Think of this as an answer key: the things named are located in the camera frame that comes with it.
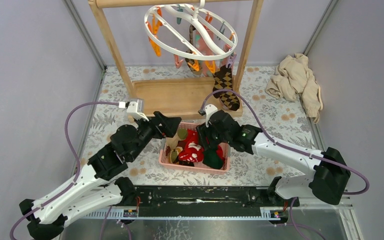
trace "wooden drying rack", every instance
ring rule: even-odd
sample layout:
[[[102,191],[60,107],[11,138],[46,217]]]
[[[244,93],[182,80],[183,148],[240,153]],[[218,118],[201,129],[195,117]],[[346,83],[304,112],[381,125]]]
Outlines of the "wooden drying rack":
[[[233,0],[205,0],[206,3],[231,2]],[[233,76],[233,90],[239,92],[242,77],[247,64],[257,28],[258,19],[264,0],[253,0],[245,40],[239,59],[236,76]],[[131,98],[144,99],[143,112],[152,116],[154,111],[160,111],[167,117],[182,117],[182,119],[202,118],[198,114],[205,97],[213,91],[214,79],[212,77],[193,77],[178,79],[158,79],[131,81],[126,66],[120,55],[116,40],[111,32],[110,25],[105,17],[105,8],[123,8],[135,6],[154,6],[168,4],[195,4],[200,0],[88,0],[96,22],[114,58],[120,76]],[[214,104],[222,109],[220,101],[213,96],[208,99],[209,104]],[[242,104],[237,111],[227,111],[232,117],[242,116]]]

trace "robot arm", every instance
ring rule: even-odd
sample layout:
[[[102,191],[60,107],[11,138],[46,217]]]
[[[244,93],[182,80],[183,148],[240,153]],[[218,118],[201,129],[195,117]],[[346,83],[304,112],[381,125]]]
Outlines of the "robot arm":
[[[128,168],[127,162],[133,162],[151,139],[174,137],[182,119],[166,117],[159,111],[155,111],[153,117],[146,117],[142,113],[141,99],[121,102],[120,108],[127,108],[137,128],[129,124],[120,126],[110,137],[110,143],[82,167],[76,182],[73,176],[46,196],[36,200],[25,199],[19,204],[23,215],[40,208],[27,217],[30,221],[27,228],[34,239],[53,239],[64,227],[99,208],[116,204],[136,205],[135,187],[127,177],[119,178],[118,175]],[[72,183],[74,185],[62,193]],[[56,195],[59,196],[56,200],[44,204]]]
[[[276,177],[268,189],[274,197],[284,200],[317,197],[331,205],[339,204],[351,173],[312,157],[319,156],[345,165],[336,149],[329,147],[323,152],[271,136],[273,142],[259,127],[239,125],[228,113],[218,110],[212,104],[205,106],[204,112],[200,113],[206,115],[206,121],[196,129],[205,150],[216,148],[220,143],[228,143],[236,151],[279,160],[304,173],[291,178]],[[308,153],[309,156],[292,149]]]

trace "pink plastic bin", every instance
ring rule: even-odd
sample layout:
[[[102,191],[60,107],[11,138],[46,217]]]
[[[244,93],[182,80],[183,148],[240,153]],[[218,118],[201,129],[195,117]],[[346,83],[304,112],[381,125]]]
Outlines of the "pink plastic bin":
[[[181,122],[179,124],[180,129],[190,129],[196,131],[196,127],[199,124],[197,123],[189,123],[189,122]],[[169,162],[169,157],[165,154],[166,149],[166,141],[163,142],[162,148],[159,151],[159,158],[158,162],[163,165],[165,168],[168,169],[174,169],[174,170],[182,170],[182,171],[191,171],[191,172],[198,172],[198,173],[206,173],[206,174],[225,174],[228,172],[230,165],[231,165],[231,151],[230,146],[227,143],[221,143],[221,148],[223,149],[223,156],[226,159],[224,161],[224,165],[221,169],[214,169],[211,168],[202,162],[194,163],[195,166],[183,166],[178,164],[173,164]]]

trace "beige towel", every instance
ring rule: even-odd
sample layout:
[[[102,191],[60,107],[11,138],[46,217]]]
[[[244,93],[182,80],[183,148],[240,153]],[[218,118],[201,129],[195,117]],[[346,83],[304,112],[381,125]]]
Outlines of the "beige towel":
[[[277,99],[285,98],[292,102],[297,100],[297,94],[302,94],[307,117],[314,118],[314,123],[319,122],[319,111],[323,109],[321,88],[309,68],[309,58],[304,54],[288,55],[276,67],[265,91]]]

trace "argyle sock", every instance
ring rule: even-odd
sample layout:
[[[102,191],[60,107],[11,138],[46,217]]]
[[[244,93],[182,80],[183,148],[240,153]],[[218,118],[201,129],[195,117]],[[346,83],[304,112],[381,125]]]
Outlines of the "argyle sock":
[[[216,71],[212,76],[214,78],[214,87],[212,88],[212,91],[219,89],[233,89],[233,75],[231,68],[227,68],[226,65],[223,65],[220,67],[220,70]],[[232,111],[238,110],[241,105],[239,98],[229,91],[214,93],[213,96],[216,99],[220,99],[221,103]]]
[[[194,46],[194,31],[195,31],[195,27],[191,24],[189,26],[189,43],[192,44],[192,46]],[[186,51],[188,54],[191,54],[192,51],[190,49],[188,49]],[[189,66],[188,63],[190,63],[191,65],[193,65],[195,63],[195,60],[194,59],[190,59],[190,58],[184,58],[184,61],[186,62],[186,65],[189,67],[190,71],[195,74],[195,75],[201,75],[203,73],[203,68],[201,67],[201,63],[198,61],[198,64],[199,64],[199,71],[196,71],[195,69],[193,69],[191,66]]]

